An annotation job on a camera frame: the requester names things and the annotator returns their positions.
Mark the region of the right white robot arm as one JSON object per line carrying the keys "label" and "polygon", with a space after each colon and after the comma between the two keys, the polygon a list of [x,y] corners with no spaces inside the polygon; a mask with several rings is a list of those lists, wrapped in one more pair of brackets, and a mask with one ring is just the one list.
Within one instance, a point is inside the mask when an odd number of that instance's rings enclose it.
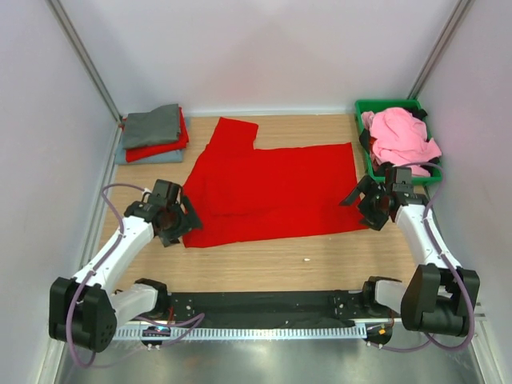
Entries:
{"label": "right white robot arm", "polygon": [[411,168],[389,168],[384,182],[364,176],[340,204],[356,206],[361,223],[372,230],[392,221],[405,236],[417,265],[407,285],[370,278],[360,297],[364,313],[377,317],[389,308],[400,314],[407,330],[429,336],[474,334],[480,278],[450,252],[435,223],[432,201],[414,190]]}

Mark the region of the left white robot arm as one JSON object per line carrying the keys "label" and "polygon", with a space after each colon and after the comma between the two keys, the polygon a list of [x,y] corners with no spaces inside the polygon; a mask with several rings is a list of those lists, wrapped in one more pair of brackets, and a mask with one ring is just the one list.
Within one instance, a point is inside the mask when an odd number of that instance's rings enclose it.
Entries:
{"label": "left white robot arm", "polygon": [[167,286],[140,278],[121,293],[115,287],[135,257],[154,239],[164,247],[178,244],[202,222],[177,183],[157,180],[152,189],[123,213],[114,212],[118,228],[99,252],[70,278],[50,287],[49,336],[85,348],[104,351],[119,326],[146,315],[164,318],[170,309]]}

